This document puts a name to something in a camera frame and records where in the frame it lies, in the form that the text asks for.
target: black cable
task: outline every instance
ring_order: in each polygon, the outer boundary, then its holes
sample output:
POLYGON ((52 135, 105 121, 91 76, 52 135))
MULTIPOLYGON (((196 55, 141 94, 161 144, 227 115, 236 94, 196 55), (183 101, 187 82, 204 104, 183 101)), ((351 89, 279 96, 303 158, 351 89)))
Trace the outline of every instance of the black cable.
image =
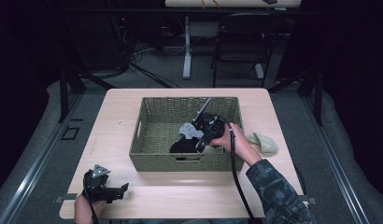
POLYGON ((95 214, 95 211, 93 210, 92 199, 90 198, 89 193, 86 190, 86 178, 85 177, 83 177, 83 190, 84 190, 85 197, 87 198, 87 202, 89 203, 89 207, 92 210, 92 222, 94 224, 99 224, 98 223, 98 216, 95 214))
POLYGON ((129 60, 129 63, 131 62, 142 62, 142 59, 143 59, 143 53, 148 50, 149 48, 147 47, 144 47, 142 49, 142 47, 140 47, 140 49, 135 49, 134 50, 134 53, 131 54, 130 56, 130 60, 129 60))
POLYGON ((139 67, 138 65, 134 64, 134 63, 130 63, 130 65, 132 67, 134 67, 136 70, 140 71, 142 74, 144 74, 145 76, 147 77, 150 77, 151 79, 153 79, 154 81, 156 81, 157 83, 159 83, 160 85, 166 87, 166 88, 173 88, 172 86, 168 85, 167 83, 165 83, 165 81, 163 81, 162 79, 172 83, 173 85, 175 85, 176 87, 180 88, 175 82, 169 80, 168 78, 166 77, 162 77, 158 74, 154 74, 142 67, 139 67))
POLYGON ((253 216, 252 214, 252 211, 250 210, 249 208, 249 205, 248 205, 248 202, 247 202, 247 199, 245 198, 245 195, 244 195, 244 192, 241 188, 241 185, 240 185, 240 182, 238 180, 238 176, 237 176, 237 171, 235 169, 235 135, 234 135, 234 132, 233 132, 233 128, 232 126, 230 125, 229 122, 227 122, 227 120, 220 116, 220 115, 212 115, 212 114, 209 114, 209 115, 206 115, 207 117, 208 116, 214 116, 214 117, 218 117, 218 118, 221 118, 223 119, 223 121, 227 124, 227 126, 229 127, 229 132, 230 132, 230 146, 231 146, 231 149, 230 149, 230 154, 231 154, 231 160, 232 160, 232 173, 233 173, 233 179, 234 179, 234 182, 235 182, 235 185, 237 187, 237 190, 238 190, 238 193, 240 194, 240 197, 241 197, 241 200, 245 206, 245 208, 247 209, 247 212, 248 212, 248 215, 249 215, 249 218, 250 218, 250 222, 252 224, 258 224, 258 223, 261 223, 261 221, 257 221, 255 219, 255 217, 253 216))
POLYGON ((99 77, 101 79, 106 79, 106 78, 111 78, 111 77, 118 77, 119 75, 123 74, 126 71, 127 71, 126 68, 120 68, 117 71, 114 71, 113 73, 110 73, 110 74, 106 74, 106 75, 94 75, 94 76, 95 77, 99 77))
POLYGON ((295 164, 293 166, 294 166, 294 170, 296 171, 297 176, 299 177, 300 182, 302 182, 303 194, 306 195, 307 189, 305 188, 305 179, 302 176, 302 172, 300 172, 300 170, 297 168, 297 166, 295 164))

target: chair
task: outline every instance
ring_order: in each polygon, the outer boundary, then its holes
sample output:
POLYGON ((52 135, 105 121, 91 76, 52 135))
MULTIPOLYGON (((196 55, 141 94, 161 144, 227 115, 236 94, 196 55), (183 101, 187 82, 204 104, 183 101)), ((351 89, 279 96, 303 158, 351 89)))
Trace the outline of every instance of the chair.
POLYGON ((261 87, 267 75, 271 54, 282 19, 276 15, 235 13, 219 23, 211 68, 212 87, 216 86, 218 61, 223 63, 265 64, 261 87))

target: person's arm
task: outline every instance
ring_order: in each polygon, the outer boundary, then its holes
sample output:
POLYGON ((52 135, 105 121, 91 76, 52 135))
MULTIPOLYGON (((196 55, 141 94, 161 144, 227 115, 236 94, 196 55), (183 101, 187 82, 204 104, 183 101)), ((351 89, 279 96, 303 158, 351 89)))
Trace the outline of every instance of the person's arm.
MULTIPOLYGON (((92 203, 95 214, 99 217, 106 201, 92 203)), ((81 194, 75 200, 75 219, 76 224, 93 224, 92 210, 89 202, 81 194)))
MULTIPOLYGON (((261 198, 267 223, 316 223, 313 215, 298 198, 285 177, 253 148, 243 130, 232 124, 235 153, 248 165, 247 177, 261 198)), ((213 139, 212 146, 230 149, 230 129, 221 138, 213 139)))

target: white table leg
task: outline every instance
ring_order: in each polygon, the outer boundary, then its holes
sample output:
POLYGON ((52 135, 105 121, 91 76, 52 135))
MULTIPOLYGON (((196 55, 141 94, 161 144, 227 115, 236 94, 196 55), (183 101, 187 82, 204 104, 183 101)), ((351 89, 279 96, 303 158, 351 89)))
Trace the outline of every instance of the white table leg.
POLYGON ((191 34, 190 34, 190 24, 189 17, 185 18, 185 63, 183 65, 183 78, 191 78, 191 69, 192 69, 192 54, 191 54, 191 34))
POLYGON ((255 65, 255 72, 256 72, 256 76, 258 78, 263 78, 265 73, 263 72, 263 69, 262 69, 262 65, 260 63, 257 63, 255 65))

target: camouflage sleeve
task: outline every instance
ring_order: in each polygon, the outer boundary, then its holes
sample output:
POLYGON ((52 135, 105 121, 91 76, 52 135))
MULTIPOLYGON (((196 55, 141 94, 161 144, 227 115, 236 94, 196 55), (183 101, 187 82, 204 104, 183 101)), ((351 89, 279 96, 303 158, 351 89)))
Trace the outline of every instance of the camouflage sleeve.
POLYGON ((261 198, 265 223, 316 223, 291 184, 268 160, 250 166, 247 177, 261 198))

